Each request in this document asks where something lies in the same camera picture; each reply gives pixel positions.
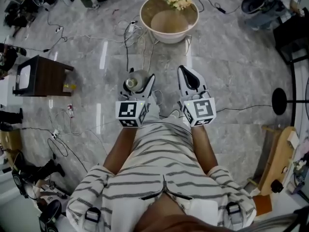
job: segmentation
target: jacket zipper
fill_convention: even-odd
[[[168,189],[168,186],[167,186],[167,182],[165,180],[165,177],[163,176],[163,187],[162,187],[162,190],[159,191],[159,192],[156,192],[156,193],[153,193],[153,194],[149,194],[149,195],[146,195],[146,196],[143,196],[141,197],[140,199],[142,200],[147,200],[147,199],[151,199],[151,198],[154,198],[158,195],[160,195],[162,192],[165,192],[165,193],[169,193],[171,195],[174,195],[178,198],[182,198],[182,199],[187,199],[187,200],[191,200],[192,197],[191,196],[187,196],[187,195],[183,195],[181,193],[175,193],[175,192],[172,192]]]

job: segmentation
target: blue jeans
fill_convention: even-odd
[[[245,24],[251,28],[267,29],[271,23],[278,17],[284,15],[287,12],[287,8],[282,8],[282,4],[278,2],[273,8],[266,13],[258,12],[255,16],[246,19]]]

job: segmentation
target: black and white qr marker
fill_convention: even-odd
[[[145,101],[116,101],[115,116],[123,127],[140,127],[148,112]]]
[[[217,117],[214,98],[184,101],[183,113],[191,126],[209,124]]]

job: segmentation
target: black stand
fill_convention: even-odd
[[[277,88],[271,98],[272,109],[275,114],[282,115],[285,112],[287,103],[309,103],[309,100],[288,101],[282,88]]]

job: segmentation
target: marble floor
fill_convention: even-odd
[[[126,76],[126,49],[121,43],[70,36],[87,34],[122,41],[123,37],[116,34],[123,34],[127,24],[122,21],[114,30],[115,25],[120,20],[139,20],[140,7],[144,1],[109,0],[98,10],[87,11],[79,0],[70,7],[59,0],[50,11],[50,22],[64,26],[63,35],[68,37],[68,41],[61,40],[50,52],[39,54],[73,66],[75,71],[68,73],[67,78],[68,82],[77,85],[77,89],[72,97],[24,98],[23,127],[61,128],[66,134],[61,139],[87,169],[104,162],[121,130],[120,124],[115,121],[114,102],[118,97],[118,86]],[[212,1],[229,11],[235,9],[242,0]],[[241,9],[225,15],[211,7],[206,0],[203,2],[205,11],[190,32],[192,41],[189,50],[187,42],[190,39],[173,45],[158,43],[154,46],[150,73],[156,74],[155,89],[163,93],[161,115],[168,116],[178,108],[176,71],[181,64],[191,65],[205,77],[217,110],[270,105],[271,94],[277,87],[283,88],[290,98],[290,70],[274,48],[272,33],[246,28],[243,24],[246,16]],[[47,16],[47,11],[40,11],[31,27],[18,33],[14,44],[36,49],[51,47],[60,34],[55,33],[57,26],[47,25]],[[128,48],[129,68],[148,69],[153,42],[148,33],[144,38],[144,66],[144,41],[140,38]],[[107,44],[106,56],[104,44]],[[34,51],[28,53],[30,57],[38,54]],[[70,125],[64,113],[58,114],[66,111],[69,103],[73,104],[75,115]],[[207,132],[219,163],[231,171],[237,182],[245,184],[246,179],[254,174],[261,156],[265,138],[261,125],[285,126],[289,125],[290,119],[290,107],[282,116],[276,116],[272,108],[266,106],[244,111],[224,110],[207,126]],[[71,135],[70,127],[72,132],[86,132]],[[46,131],[22,131],[24,153],[29,161],[43,165],[52,157],[47,144],[48,137],[50,134]],[[60,187],[71,192],[86,172],[71,152],[65,158],[55,147],[53,150],[66,172],[64,178],[54,174],[53,179]]]

